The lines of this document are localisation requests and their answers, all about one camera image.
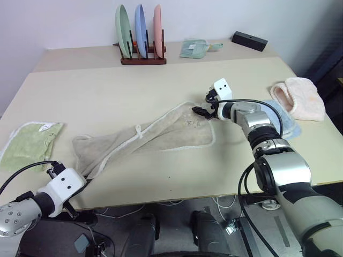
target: black box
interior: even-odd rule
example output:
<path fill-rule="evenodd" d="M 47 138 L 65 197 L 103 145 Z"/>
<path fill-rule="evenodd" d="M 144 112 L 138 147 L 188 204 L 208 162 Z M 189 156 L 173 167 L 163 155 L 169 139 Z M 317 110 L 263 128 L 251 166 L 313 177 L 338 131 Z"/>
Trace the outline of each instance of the black box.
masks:
<path fill-rule="evenodd" d="M 235 32 L 231 41 L 236 44 L 241 44 L 242 46 L 249 47 L 260 52 L 263 51 L 263 49 L 266 47 L 266 44 L 268 43 L 267 40 L 260 39 L 258 37 L 251 36 L 248 34 L 244 34 L 239 31 Z"/>

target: beige towel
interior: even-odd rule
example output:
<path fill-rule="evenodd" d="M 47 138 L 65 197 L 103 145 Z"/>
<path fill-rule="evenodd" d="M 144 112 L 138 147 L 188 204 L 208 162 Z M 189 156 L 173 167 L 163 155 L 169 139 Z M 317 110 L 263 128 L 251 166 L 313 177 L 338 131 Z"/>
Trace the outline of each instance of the beige towel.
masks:
<path fill-rule="evenodd" d="M 156 121 L 127 130 L 92 138 L 80 135 L 73 139 L 77 171 L 92 179 L 111 163 L 133 153 L 180 150 L 210 146 L 215 141 L 212 124 L 192 111 L 194 103 L 183 103 Z"/>

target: pink plate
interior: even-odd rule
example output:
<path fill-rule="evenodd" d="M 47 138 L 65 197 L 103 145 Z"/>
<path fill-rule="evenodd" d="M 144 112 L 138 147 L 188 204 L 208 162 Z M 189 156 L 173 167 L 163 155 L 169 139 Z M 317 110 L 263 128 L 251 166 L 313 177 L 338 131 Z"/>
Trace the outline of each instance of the pink plate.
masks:
<path fill-rule="evenodd" d="M 159 57 L 163 56 L 162 49 L 162 22 L 161 22 L 161 5 L 157 5 L 154 11 L 154 36 L 156 53 Z"/>

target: pink cloth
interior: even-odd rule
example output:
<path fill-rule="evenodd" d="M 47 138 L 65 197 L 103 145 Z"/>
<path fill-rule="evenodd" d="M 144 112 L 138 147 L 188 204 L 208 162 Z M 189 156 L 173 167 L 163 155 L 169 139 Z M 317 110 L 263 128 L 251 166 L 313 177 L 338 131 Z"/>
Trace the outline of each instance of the pink cloth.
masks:
<path fill-rule="evenodd" d="M 272 86 L 270 94 L 295 119 L 322 122 L 325 106 L 316 86 L 306 78 L 288 78 Z"/>

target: green towel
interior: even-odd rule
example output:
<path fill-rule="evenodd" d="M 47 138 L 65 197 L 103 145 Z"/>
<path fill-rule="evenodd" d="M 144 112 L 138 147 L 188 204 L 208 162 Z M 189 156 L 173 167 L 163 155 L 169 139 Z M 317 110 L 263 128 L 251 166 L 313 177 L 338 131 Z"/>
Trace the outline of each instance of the green towel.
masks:
<path fill-rule="evenodd" d="M 34 162 L 51 157 L 56 136 L 63 123 L 30 122 L 10 135 L 10 140 L 0 152 L 0 171 L 15 172 Z M 32 168 L 43 171 L 43 165 Z"/>

